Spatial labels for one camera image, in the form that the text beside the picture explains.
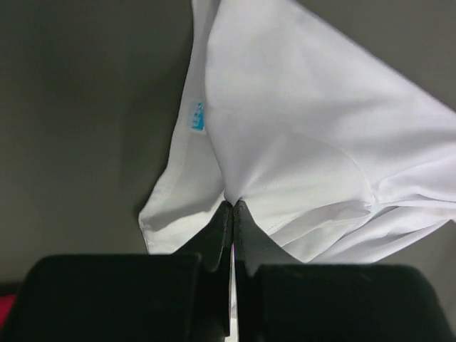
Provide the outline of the white t shirt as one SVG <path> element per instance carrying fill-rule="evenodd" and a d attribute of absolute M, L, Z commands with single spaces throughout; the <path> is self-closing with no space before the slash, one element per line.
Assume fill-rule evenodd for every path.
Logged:
<path fill-rule="evenodd" d="M 371 263 L 455 218 L 455 113 L 295 1 L 194 1 L 167 167 L 139 214 L 172 253 L 219 204 L 305 263 Z"/>

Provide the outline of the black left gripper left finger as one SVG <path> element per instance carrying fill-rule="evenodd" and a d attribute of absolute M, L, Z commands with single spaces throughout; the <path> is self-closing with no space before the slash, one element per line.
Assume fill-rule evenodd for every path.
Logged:
<path fill-rule="evenodd" d="M 3 341 L 223 341 L 232 206 L 172 254 L 48 256 L 22 283 Z"/>

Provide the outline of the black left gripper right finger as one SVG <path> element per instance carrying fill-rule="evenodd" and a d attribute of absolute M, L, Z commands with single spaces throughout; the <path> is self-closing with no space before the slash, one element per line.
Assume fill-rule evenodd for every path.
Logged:
<path fill-rule="evenodd" d="M 304 264 L 233 209 L 240 341 L 453 341 L 435 290 L 404 265 Z"/>

